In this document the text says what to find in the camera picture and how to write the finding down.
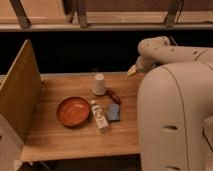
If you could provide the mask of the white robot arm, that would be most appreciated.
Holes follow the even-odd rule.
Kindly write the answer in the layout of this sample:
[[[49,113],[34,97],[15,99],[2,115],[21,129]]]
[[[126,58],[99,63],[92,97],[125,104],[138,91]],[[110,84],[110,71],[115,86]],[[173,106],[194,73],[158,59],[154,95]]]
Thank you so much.
[[[138,44],[137,124],[142,171],[205,171],[203,123],[213,116],[213,47]]]

